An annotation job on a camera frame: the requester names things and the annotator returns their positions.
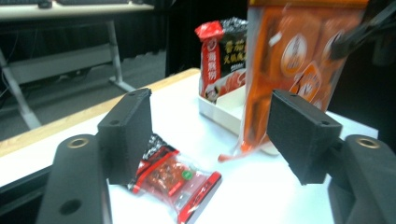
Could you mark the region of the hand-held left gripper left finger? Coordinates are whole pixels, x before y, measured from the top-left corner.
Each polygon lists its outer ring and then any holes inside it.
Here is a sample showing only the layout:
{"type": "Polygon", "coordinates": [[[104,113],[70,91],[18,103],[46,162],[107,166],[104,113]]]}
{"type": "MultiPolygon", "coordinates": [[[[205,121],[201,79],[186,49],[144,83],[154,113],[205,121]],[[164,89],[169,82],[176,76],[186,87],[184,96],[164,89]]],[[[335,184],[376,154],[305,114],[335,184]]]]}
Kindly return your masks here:
{"type": "Polygon", "coordinates": [[[125,94],[98,124],[110,184],[135,180],[152,135],[150,96],[148,88],[125,94]]]}

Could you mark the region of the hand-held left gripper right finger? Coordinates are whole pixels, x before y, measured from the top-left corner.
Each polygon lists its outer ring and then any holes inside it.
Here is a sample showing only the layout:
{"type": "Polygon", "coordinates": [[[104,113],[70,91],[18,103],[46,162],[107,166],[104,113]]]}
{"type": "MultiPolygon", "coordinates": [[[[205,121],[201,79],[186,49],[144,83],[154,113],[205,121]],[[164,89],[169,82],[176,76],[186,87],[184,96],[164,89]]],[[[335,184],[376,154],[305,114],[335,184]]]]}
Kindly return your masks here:
{"type": "Polygon", "coordinates": [[[326,176],[326,151],[342,125],[301,96],[274,90],[267,135],[302,185],[321,184],[326,176]]]}

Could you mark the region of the small red snack packet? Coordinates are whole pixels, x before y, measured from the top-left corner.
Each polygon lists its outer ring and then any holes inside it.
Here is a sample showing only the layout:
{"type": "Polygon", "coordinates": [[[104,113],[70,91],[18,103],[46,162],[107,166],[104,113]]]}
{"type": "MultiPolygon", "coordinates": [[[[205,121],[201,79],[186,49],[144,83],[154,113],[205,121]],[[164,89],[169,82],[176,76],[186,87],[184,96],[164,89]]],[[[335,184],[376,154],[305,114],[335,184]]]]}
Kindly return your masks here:
{"type": "Polygon", "coordinates": [[[194,224],[221,181],[221,173],[202,170],[154,133],[128,189],[167,203],[176,212],[177,224],[194,224]]]}

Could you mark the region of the orange seasoning packet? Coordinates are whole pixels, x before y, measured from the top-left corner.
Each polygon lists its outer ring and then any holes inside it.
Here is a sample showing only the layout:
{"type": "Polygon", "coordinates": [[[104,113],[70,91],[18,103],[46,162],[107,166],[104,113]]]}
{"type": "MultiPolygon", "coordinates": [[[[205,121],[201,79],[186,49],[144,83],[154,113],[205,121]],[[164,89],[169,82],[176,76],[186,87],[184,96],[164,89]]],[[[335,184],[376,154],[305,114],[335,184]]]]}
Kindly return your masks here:
{"type": "Polygon", "coordinates": [[[360,23],[369,0],[248,0],[246,100],[233,153],[268,154],[267,120],[274,89],[290,91],[325,111],[346,62],[332,44],[360,23]]]}

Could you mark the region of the white compartment box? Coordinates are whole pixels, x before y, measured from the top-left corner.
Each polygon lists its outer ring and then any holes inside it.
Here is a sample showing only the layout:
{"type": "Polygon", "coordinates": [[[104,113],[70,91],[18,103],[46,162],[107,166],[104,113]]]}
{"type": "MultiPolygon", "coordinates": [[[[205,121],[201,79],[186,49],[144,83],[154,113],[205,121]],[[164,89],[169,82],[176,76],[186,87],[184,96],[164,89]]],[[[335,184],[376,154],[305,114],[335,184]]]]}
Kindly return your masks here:
{"type": "Polygon", "coordinates": [[[279,155],[266,133],[262,136],[259,144],[250,145],[243,139],[246,133],[244,130],[246,86],[218,95],[217,86],[210,84],[206,90],[200,86],[199,92],[203,93],[198,99],[200,114],[238,136],[238,141],[231,150],[232,154],[219,154],[218,161],[225,162],[244,158],[256,150],[261,150],[272,156],[279,155]]]}

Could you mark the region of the large red and black packet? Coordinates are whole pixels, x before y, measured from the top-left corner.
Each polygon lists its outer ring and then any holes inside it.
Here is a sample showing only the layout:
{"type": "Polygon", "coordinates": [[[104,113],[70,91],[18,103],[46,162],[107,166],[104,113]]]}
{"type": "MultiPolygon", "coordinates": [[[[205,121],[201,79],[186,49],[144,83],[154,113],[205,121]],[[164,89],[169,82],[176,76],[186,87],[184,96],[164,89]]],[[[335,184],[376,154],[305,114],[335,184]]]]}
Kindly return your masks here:
{"type": "Polygon", "coordinates": [[[201,41],[199,94],[209,102],[246,84],[248,22],[236,17],[195,29],[201,41]]]}

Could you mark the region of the white table mat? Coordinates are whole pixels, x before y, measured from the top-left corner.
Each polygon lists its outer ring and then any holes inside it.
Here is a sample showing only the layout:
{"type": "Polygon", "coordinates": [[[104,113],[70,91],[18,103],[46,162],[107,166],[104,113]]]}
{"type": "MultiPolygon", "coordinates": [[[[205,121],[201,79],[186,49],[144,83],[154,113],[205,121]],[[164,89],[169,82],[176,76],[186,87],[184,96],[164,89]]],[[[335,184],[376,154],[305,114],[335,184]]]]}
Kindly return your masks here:
{"type": "MultiPolygon", "coordinates": [[[[333,224],[327,185],[303,186],[280,156],[257,151],[219,163],[237,138],[198,110],[198,72],[190,69],[151,84],[153,130],[222,181],[195,224],[333,224]]],[[[52,163],[56,147],[96,125],[115,104],[93,106],[30,132],[0,141],[0,187],[52,163]]]]}

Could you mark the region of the grey metal desk frame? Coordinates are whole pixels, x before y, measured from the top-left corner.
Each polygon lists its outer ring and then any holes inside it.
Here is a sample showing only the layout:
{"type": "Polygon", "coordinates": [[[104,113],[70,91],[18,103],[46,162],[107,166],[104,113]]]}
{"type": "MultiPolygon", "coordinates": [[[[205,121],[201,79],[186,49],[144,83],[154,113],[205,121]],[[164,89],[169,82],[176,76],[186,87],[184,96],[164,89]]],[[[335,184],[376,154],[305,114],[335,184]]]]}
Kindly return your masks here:
{"type": "Polygon", "coordinates": [[[49,28],[52,25],[86,25],[91,22],[104,23],[108,33],[106,44],[85,49],[72,50],[15,63],[9,63],[0,49],[0,75],[5,77],[9,89],[18,102],[18,109],[26,125],[35,129],[41,126],[34,111],[27,104],[20,85],[53,77],[73,70],[113,63],[114,75],[109,79],[124,91],[134,88],[123,81],[120,54],[114,20],[118,16],[153,10],[147,4],[136,4],[126,0],[124,4],[107,5],[62,5],[56,1],[44,9],[38,5],[0,5],[0,32],[7,30],[49,28]]]}

